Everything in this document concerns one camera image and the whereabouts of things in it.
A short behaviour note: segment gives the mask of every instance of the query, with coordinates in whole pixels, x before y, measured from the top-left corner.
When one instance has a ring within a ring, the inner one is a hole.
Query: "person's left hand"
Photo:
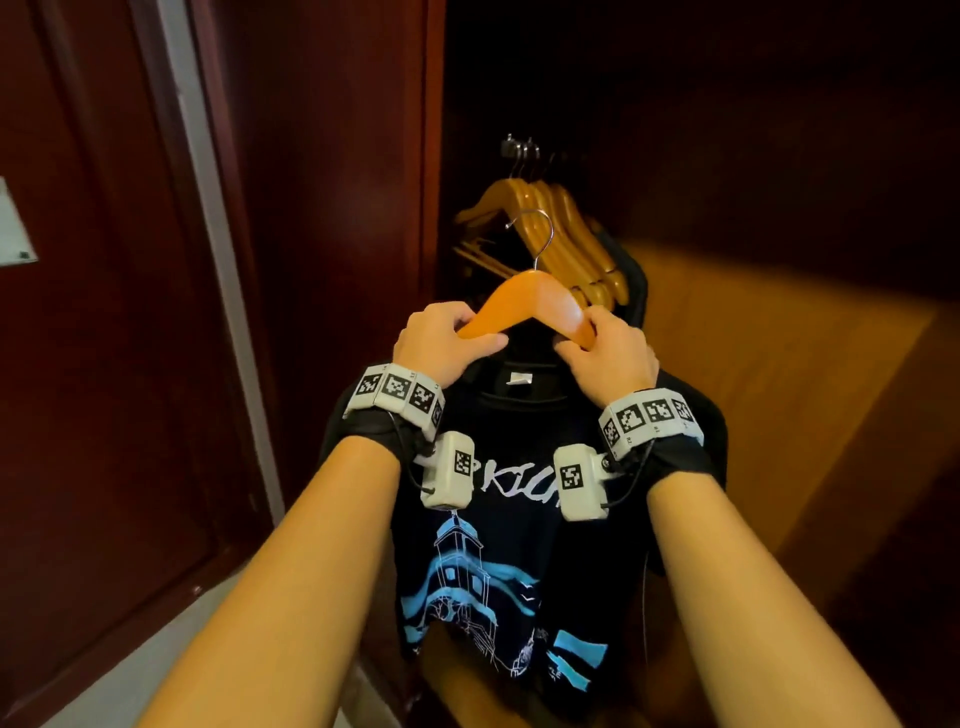
[[[474,316],[462,301],[430,304],[411,316],[400,332],[394,344],[394,363],[426,374],[445,389],[470,363],[507,346],[505,333],[461,339],[456,327]]]

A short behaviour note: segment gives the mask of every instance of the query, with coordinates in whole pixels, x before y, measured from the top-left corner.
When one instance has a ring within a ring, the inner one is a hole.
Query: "hand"
[[[572,341],[554,344],[580,389],[598,407],[657,384],[660,363],[639,328],[629,326],[606,308],[593,305],[585,312],[597,329],[597,341],[585,352]]]
[[[475,339],[457,336],[457,325],[474,316],[462,301],[430,304],[407,320],[394,344],[394,363],[426,374],[443,388],[450,386],[468,364],[507,346],[505,333]]]

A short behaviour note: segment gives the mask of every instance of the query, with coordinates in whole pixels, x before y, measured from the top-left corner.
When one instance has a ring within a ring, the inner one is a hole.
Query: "white gap strip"
[[[243,290],[237,274],[237,261],[233,252],[227,208],[220,186],[217,158],[213,151],[213,138],[206,118],[204,89],[200,82],[197,51],[193,45],[190,22],[183,0],[160,0],[159,12],[163,35],[166,39],[167,56],[177,84],[177,98],[180,101],[180,114],[183,117],[183,126],[190,146],[190,158],[193,161],[193,170],[200,189],[200,201],[204,209],[206,232],[213,251],[213,261],[217,269],[217,280],[220,283],[220,295],[227,313],[227,325],[233,341],[233,354],[236,357],[237,369],[240,371],[240,384],[243,387],[244,402],[250,417],[256,460],[263,475],[270,515],[274,525],[277,525],[285,511],[283,493],[276,473],[274,448],[270,442],[267,412],[260,392],[256,360],[253,357],[253,344],[250,338],[250,327],[247,324]]]

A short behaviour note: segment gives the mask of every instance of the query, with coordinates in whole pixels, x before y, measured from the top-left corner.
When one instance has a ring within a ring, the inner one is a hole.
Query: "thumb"
[[[560,355],[560,358],[566,362],[570,369],[576,369],[584,357],[587,356],[587,352],[569,339],[558,341],[553,345],[553,351]]]
[[[477,336],[475,339],[466,339],[464,349],[470,361],[476,361],[484,356],[499,352],[510,341],[505,333],[488,333]]]

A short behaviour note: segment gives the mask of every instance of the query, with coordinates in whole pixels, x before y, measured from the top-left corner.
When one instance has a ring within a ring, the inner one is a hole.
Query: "shirt tag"
[[[510,381],[507,382],[507,386],[512,384],[533,384],[534,376],[527,372],[510,372]]]

